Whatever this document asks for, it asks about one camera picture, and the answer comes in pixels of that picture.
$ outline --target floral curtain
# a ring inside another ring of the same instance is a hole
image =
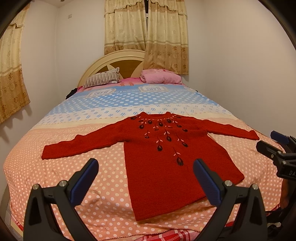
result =
[[[105,54],[123,49],[145,50],[144,0],[105,1]]]
[[[188,74],[188,30],[184,0],[149,0],[144,69]]]
[[[0,39],[0,123],[30,103],[20,61],[20,43],[25,7],[10,23]]]

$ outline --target polka dot bedsheet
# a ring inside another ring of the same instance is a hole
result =
[[[218,104],[183,85],[108,86],[77,93],[55,107],[8,155],[4,172],[10,190],[13,218],[23,225],[33,184],[50,187],[58,184],[60,180],[69,180],[89,158],[95,158],[99,162],[99,173],[82,204],[75,209],[96,239],[130,241],[149,237],[150,240],[163,240],[162,237],[171,237],[170,234],[172,237],[178,234],[179,238],[173,240],[181,240],[184,237],[188,241],[194,239],[215,211],[215,207],[211,206],[207,199],[172,213],[141,222],[135,221],[128,192],[124,143],[119,142],[109,148],[92,150],[74,157],[41,159],[45,145],[72,140],[78,134],[85,135],[142,111],[151,114],[169,111],[251,130]],[[281,149],[270,138],[259,132],[257,134],[261,140]],[[280,199],[281,179],[276,176],[276,167],[272,161],[256,151],[256,141],[209,135],[227,150],[234,164],[244,174],[245,179],[239,186],[249,187],[252,183],[257,183],[266,210],[274,209]],[[229,222],[235,219],[238,208],[238,205],[234,206]],[[55,205],[53,210],[62,233],[72,239]]]

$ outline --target red knitted cardigan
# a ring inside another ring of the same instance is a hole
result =
[[[71,141],[44,147],[42,159],[74,156],[124,142],[128,190],[136,220],[169,213],[205,197],[192,165],[202,158],[223,180],[244,175],[208,133],[259,140],[246,131],[209,120],[144,112]]]

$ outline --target headboard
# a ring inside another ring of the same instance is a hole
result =
[[[82,86],[88,77],[117,67],[120,68],[120,79],[139,78],[144,66],[144,56],[145,51],[142,50],[120,50],[109,53],[87,69],[80,79],[78,87]]]

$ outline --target sweater collar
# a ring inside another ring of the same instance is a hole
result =
[[[165,114],[147,114],[146,112],[141,112],[140,114],[138,114],[138,116],[144,118],[169,118],[173,117],[173,114],[171,112],[166,112]]]

